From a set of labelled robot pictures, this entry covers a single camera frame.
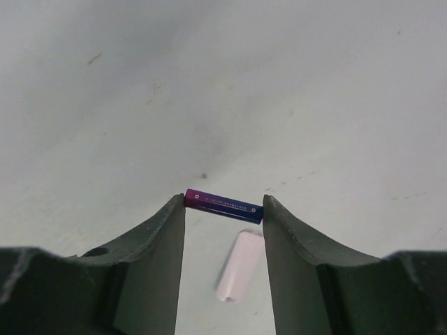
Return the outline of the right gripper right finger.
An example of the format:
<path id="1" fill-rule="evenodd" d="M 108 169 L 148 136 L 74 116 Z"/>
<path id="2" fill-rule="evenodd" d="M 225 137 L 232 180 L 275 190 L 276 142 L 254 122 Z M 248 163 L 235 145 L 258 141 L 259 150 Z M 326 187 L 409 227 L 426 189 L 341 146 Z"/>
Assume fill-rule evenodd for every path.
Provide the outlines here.
<path id="1" fill-rule="evenodd" d="M 446 253 L 353 250 L 263 198 L 278 334 L 445 334 Z"/>

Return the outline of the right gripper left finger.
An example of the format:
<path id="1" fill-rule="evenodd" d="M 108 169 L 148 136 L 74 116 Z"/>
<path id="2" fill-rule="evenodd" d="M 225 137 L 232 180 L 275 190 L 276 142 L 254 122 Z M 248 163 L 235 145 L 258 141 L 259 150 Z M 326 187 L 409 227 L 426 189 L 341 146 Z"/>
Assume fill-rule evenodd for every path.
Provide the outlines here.
<path id="1" fill-rule="evenodd" d="M 81 256 L 1 249 L 2 334 L 174 334 L 183 195 Z"/>

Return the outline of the white battery cover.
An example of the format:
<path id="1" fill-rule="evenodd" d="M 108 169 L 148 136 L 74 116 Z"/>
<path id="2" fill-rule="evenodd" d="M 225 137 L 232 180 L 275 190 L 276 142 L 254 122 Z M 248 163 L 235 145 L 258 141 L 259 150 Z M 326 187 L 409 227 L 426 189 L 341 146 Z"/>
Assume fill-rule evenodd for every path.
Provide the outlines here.
<path id="1" fill-rule="evenodd" d="M 241 301 L 254 276 L 263 249 L 264 238 L 261 231 L 246 229 L 237 234 L 215 285 L 219 301 Z"/>

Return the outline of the blue battery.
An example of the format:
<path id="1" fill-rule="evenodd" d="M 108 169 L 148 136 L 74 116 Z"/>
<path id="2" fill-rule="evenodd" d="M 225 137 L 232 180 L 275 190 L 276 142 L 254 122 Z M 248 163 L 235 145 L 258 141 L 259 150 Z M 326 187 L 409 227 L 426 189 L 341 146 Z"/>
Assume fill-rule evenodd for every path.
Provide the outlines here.
<path id="1" fill-rule="evenodd" d="M 256 225 L 260 225 L 263 220 L 263 206 L 193 189 L 186 190 L 184 206 Z"/>

